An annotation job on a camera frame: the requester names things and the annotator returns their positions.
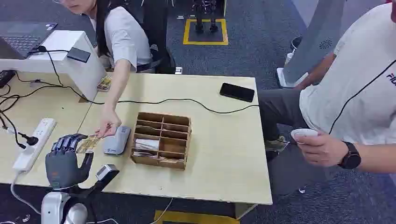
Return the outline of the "seated person's hand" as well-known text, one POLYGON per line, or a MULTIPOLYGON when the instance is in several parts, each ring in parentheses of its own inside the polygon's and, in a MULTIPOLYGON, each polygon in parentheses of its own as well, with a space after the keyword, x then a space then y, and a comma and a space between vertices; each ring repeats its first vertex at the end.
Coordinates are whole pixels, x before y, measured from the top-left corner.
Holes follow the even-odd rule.
POLYGON ((100 139, 113 136, 121 124, 122 122, 114 109, 104 108, 100 119, 100 126, 95 132, 95 135, 100 139))

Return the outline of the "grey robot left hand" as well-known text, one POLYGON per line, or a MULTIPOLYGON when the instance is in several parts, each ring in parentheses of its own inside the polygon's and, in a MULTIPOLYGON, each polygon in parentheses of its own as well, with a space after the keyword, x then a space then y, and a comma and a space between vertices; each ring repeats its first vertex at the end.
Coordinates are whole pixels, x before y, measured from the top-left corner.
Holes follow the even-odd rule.
POLYGON ((88 178, 94 153, 87 153, 80 167, 76 155, 78 143, 87 138, 87 135, 75 133, 53 143, 45 156, 46 175, 53 189, 70 188, 88 178))

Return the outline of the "standing person's hand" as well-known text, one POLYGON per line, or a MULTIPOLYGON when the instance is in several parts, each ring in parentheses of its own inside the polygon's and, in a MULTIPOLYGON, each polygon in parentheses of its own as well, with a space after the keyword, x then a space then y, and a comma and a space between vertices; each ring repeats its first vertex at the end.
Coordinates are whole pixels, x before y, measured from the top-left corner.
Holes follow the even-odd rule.
POLYGON ((349 151, 344 142, 321 132, 316 136, 296 135, 295 141, 310 164, 323 167, 339 164, 349 151))

